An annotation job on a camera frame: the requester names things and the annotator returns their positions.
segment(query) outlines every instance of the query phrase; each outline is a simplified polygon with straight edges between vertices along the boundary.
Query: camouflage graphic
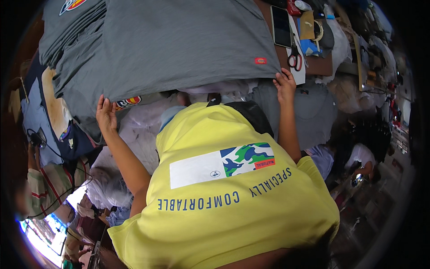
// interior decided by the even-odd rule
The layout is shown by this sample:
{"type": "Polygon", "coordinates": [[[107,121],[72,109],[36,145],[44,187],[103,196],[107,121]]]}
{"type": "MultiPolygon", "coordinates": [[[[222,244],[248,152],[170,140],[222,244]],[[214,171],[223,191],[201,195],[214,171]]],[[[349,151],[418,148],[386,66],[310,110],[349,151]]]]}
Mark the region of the camouflage graphic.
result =
{"type": "Polygon", "coordinates": [[[273,150],[268,143],[253,143],[220,150],[227,177],[255,170],[254,163],[273,160],[273,150]]]}

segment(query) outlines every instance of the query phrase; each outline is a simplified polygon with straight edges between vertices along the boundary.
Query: yellow t-shirt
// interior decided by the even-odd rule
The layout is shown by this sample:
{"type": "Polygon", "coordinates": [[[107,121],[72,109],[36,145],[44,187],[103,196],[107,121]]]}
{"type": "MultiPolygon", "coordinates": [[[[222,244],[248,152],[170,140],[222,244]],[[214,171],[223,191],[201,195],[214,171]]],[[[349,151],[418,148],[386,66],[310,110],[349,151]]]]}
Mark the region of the yellow t-shirt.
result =
{"type": "Polygon", "coordinates": [[[239,112],[206,105],[180,111],[157,136],[146,208],[108,229],[131,268],[217,268],[312,244],[339,222],[310,157],[296,165],[239,112]]]}

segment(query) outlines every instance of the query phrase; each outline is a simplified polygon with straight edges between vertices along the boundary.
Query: white shirt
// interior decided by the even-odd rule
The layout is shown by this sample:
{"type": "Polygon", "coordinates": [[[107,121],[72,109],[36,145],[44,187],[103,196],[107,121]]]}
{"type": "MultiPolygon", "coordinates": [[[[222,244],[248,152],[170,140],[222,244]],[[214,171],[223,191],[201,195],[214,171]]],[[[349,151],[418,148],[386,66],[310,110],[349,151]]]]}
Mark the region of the white shirt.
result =
{"type": "Polygon", "coordinates": [[[363,144],[356,144],[352,149],[351,156],[345,165],[345,168],[349,168],[353,165],[355,161],[361,162],[361,165],[364,167],[368,161],[372,162],[372,169],[376,165],[375,157],[373,153],[363,144]]]}

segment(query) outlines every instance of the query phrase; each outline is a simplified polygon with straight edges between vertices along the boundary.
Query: scissors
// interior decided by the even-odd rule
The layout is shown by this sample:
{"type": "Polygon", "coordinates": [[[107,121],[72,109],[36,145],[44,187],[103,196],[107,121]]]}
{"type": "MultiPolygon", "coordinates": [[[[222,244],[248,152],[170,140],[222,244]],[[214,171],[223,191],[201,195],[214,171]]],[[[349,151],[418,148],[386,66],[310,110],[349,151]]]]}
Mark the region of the scissors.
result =
{"type": "Polygon", "coordinates": [[[291,55],[288,57],[288,66],[294,68],[296,71],[300,71],[302,64],[303,58],[298,52],[297,45],[295,44],[295,34],[293,33],[291,40],[291,55]]]}

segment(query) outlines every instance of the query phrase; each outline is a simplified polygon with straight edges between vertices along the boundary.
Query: t-shirt print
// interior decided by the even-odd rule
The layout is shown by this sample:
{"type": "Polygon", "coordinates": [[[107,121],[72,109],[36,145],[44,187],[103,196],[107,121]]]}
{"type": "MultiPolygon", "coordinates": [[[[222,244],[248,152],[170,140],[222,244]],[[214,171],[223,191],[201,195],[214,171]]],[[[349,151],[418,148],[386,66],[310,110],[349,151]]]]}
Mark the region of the t-shirt print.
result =
{"type": "Polygon", "coordinates": [[[170,164],[170,188],[223,179],[275,165],[268,143],[252,143],[210,152],[170,164]]]}
{"type": "Polygon", "coordinates": [[[220,150],[226,177],[235,176],[275,164],[268,143],[253,143],[220,150]]]}

